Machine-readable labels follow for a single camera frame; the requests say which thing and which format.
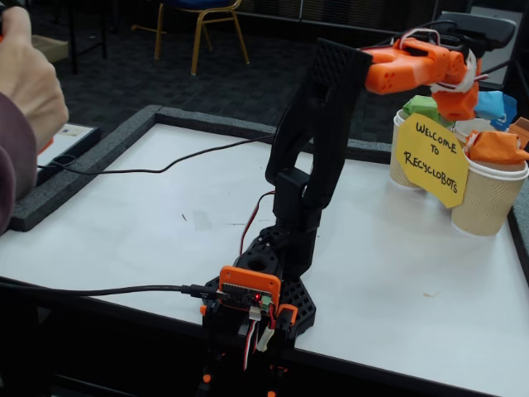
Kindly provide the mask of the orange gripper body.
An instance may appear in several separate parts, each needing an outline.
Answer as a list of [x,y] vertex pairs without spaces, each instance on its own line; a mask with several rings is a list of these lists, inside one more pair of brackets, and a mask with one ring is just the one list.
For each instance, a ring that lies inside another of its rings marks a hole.
[[473,82],[469,91],[455,92],[448,85],[458,85],[457,79],[448,78],[446,82],[433,84],[431,96],[437,104],[437,111],[447,121],[464,121],[475,118],[474,108],[479,98],[479,83]]

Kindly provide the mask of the person's bare hand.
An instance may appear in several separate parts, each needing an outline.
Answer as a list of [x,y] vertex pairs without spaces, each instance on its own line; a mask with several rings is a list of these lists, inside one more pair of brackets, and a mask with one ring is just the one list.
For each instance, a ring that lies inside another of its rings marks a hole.
[[41,151],[69,120],[55,67],[31,41],[31,21],[21,7],[2,13],[1,93],[29,122]]

